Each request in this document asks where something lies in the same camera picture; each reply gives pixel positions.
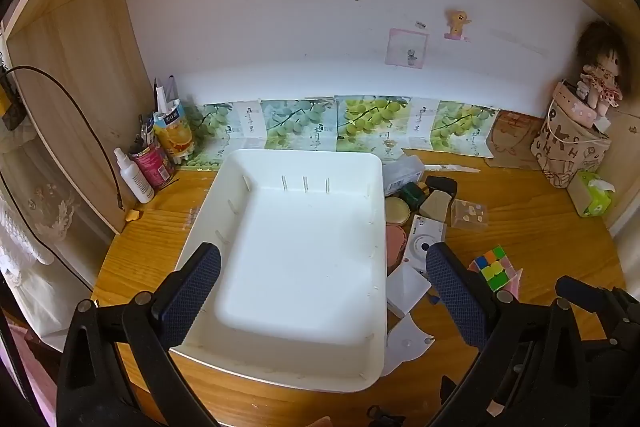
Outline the multicolour rubik's cube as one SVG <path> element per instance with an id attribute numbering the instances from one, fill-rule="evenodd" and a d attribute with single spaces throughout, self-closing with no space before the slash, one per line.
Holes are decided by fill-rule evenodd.
<path id="1" fill-rule="evenodd" d="M 508 286 L 516 277 L 516 271 L 501 246 L 475 258 L 470 264 L 470 270 L 480 273 L 480 277 L 494 293 Z"/>

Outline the clear box with stickers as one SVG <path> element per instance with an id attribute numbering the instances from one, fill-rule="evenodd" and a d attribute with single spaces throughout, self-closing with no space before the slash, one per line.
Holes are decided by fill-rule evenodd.
<path id="1" fill-rule="evenodd" d="M 456 229 L 483 230 L 488 225 L 487 207 L 457 198 L 451 205 L 450 225 Z"/>

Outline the white plastic storage bin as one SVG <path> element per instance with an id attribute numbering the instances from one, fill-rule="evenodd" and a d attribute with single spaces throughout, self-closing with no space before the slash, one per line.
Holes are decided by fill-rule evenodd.
<path id="1" fill-rule="evenodd" d="M 384 365 L 381 161 L 370 153 L 236 150 L 182 248 L 221 271 L 177 355 L 294 389 L 349 393 Z"/>

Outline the beige angular case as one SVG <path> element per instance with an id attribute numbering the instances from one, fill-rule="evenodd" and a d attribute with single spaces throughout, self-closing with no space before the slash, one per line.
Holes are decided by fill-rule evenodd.
<path id="1" fill-rule="evenodd" d="M 419 213 L 424 218 L 446 222 L 450 202 L 451 196 L 448 193 L 439 190 L 431 191 L 419 207 Z"/>

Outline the pink oval case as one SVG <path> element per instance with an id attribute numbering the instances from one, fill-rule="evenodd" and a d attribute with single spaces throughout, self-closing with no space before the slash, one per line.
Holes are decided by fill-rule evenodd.
<path id="1" fill-rule="evenodd" d="M 399 265 L 407 244 L 407 234 L 400 225 L 386 225 L 386 257 L 387 272 L 390 273 Z"/>

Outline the pink and white clip toy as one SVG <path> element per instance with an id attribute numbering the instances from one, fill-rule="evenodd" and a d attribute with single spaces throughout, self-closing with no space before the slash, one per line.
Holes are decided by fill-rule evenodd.
<path id="1" fill-rule="evenodd" d="M 486 253 L 475 258 L 469 265 L 468 270 L 480 276 L 491 291 L 510 291 L 518 298 L 520 295 L 520 283 L 523 274 L 522 270 L 515 270 L 508 257 L 497 257 L 495 254 Z"/>

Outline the white wall charger 80W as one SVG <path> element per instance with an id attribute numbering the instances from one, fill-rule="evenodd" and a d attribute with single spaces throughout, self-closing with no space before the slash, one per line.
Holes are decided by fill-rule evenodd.
<path id="1" fill-rule="evenodd" d="M 386 280 L 387 308 L 395 317 L 403 319 L 431 287 L 432 283 L 419 271 L 408 263 L 401 263 Z"/>

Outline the green tissue pack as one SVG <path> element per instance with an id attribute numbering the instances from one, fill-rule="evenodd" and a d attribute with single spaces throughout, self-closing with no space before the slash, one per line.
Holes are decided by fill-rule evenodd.
<path id="1" fill-rule="evenodd" d="M 566 189 L 578 216 L 582 218 L 603 216 L 615 194 L 612 183 L 595 172 L 585 170 L 579 170 Z"/>

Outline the white hook plate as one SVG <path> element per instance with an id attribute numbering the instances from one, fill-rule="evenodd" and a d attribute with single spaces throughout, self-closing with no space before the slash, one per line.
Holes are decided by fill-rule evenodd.
<path id="1" fill-rule="evenodd" d="M 387 334 L 381 376 L 390 375 L 402 363 L 422 357 L 434 342 L 435 337 L 419 329 L 407 314 Z"/>

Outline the white lace curtain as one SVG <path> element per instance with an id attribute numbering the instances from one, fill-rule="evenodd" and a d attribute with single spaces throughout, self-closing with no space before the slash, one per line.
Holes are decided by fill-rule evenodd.
<path id="1" fill-rule="evenodd" d="M 91 296 L 114 232 L 25 119 L 1 128 L 1 277 L 35 334 L 61 351 L 79 301 Z"/>

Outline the gold oval compact case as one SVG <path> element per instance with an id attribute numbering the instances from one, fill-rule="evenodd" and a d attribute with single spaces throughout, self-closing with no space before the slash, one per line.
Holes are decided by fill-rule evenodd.
<path id="1" fill-rule="evenodd" d="M 385 199 L 385 221 L 387 223 L 402 227 L 410 217 L 411 210 L 404 200 L 395 196 Z"/>

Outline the brown cardboard sheet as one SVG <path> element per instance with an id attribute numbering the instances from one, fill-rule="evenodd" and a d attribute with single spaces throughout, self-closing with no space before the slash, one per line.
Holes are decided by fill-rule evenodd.
<path id="1" fill-rule="evenodd" d="M 541 118 L 500 109 L 488 135 L 491 168 L 539 171 L 540 166 L 530 151 L 544 121 Z"/>

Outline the grape pattern paper backdrop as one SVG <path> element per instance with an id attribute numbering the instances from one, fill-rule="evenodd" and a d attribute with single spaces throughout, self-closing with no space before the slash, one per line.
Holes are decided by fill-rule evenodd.
<path id="1" fill-rule="evenodd" d="M 498 110 L 391 95 L 337 95 L 191 105 L 195 150 L 184 167 L 214 171 L 234 150 L 370 153 L 392 161 L 405 150 L 491 158 Z"/>

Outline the brown haired doll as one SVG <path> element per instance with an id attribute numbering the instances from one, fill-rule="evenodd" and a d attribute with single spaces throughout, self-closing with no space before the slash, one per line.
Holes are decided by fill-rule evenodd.
<path id="1" fill-rule="evenodd" d="M 604 20 L 589 23 L 577 43 L 580 81 L 588 87 L 587 104 L 599 117 L 630 95 L 629 54 L 618 31 Z"/>

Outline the yellow bear wall sticker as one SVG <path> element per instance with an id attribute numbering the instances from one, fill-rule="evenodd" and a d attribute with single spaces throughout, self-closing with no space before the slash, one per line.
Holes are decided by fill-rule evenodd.
<path id="1" fill-rule="evenodd" d="M 446 12 L 448 31 L 444 35 L 445 39 L 465 41 L 466 37 L 463 35 L 464 28 L 467 24 L 471 23 L 469 15 L 462 10 L 449 10 Z"/>

